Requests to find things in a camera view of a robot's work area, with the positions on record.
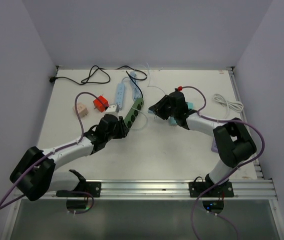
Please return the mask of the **red cube socket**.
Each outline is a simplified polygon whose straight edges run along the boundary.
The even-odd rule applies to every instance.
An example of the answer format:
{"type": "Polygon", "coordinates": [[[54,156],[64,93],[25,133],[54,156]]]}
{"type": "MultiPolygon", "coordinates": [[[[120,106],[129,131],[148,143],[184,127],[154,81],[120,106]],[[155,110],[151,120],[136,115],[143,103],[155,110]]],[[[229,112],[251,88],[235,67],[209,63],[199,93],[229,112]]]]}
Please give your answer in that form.
{"type": "Polygon", "coordinates": [[[101,113],[109,107],[108,101],[102,95],[93,100],[93,105],[101,113]]]}

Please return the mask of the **green power strip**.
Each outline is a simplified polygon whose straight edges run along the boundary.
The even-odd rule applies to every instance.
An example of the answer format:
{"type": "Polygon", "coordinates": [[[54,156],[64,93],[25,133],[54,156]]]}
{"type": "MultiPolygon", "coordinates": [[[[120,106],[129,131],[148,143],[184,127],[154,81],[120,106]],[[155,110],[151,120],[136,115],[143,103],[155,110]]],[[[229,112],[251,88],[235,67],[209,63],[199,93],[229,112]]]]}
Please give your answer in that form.
{"type": "Polygon", "coordinates": [[[136,121],[139,112],[144,106],[143,98],[137,98],[134,103],[132,104],[131,108],[129,109],[128,113],[124,118],[124,123],[128,129],[130,129],[133,123],[136,121]]]}

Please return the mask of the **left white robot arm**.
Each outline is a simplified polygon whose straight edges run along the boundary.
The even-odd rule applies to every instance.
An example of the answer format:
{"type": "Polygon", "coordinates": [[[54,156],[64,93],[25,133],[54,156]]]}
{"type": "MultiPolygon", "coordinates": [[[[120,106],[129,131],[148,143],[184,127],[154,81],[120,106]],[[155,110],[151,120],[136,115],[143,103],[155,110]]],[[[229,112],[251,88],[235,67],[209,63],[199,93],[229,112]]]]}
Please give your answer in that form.
{"type": "Polygon", "coordinates": [[[10,181],[30,200],[36,201],[49,191],[55,191],[53,175],[58,168],[103,149],[110,140],[125,138],[131,125],[122,116],[105,114],[79,138],[58,147],[29,148],[15,167],[10,181]]]}

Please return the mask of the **yellow charger plug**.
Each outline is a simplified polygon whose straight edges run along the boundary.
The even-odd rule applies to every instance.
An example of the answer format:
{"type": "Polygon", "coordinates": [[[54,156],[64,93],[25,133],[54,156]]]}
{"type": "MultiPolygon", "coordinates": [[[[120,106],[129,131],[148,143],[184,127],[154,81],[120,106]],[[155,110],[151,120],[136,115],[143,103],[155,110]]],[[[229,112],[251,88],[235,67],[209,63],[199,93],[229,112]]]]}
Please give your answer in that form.
{"type": "Polygon", "coordinates": [[[168,120],[169,124],[171,126],[176,126],[177,125],[177,121],[175,120],[175,118],[173,117],[170,117],[169,120],[168,120]]]}

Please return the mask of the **pink cube socket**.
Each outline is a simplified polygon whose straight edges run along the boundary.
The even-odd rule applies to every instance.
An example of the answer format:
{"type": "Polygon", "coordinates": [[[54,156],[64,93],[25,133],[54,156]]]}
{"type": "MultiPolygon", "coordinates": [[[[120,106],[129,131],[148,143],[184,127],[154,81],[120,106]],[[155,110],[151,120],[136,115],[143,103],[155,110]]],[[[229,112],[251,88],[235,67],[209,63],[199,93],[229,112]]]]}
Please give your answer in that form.
{"type": "Polygon", "coordinates": [[[83,103],[79,102],[73,106],[74,113],[78,113],[79,118],[83,118],[88,115],[89,111],[83,103]]]}

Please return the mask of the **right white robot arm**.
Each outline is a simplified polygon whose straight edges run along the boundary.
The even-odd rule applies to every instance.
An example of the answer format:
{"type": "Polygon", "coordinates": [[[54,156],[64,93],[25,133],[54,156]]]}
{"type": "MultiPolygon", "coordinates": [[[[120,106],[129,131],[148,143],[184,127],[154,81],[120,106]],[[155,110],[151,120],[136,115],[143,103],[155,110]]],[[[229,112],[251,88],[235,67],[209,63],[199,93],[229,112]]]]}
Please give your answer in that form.
{"type": "Polygon", "coordinates": [[[222,184],[229,179],[225,176],[256,153],[256,145],[240,119],[209,120],[208,117],[201,116],[199,111],[190,109],[180,91],[166,94],[150,106],[149,110],[163,120],[174,118],[177,125],[186,130],[214,138],[219,161],[206,175],[202,187],[209,196],[218,195],[222,191],[222,184]]]}

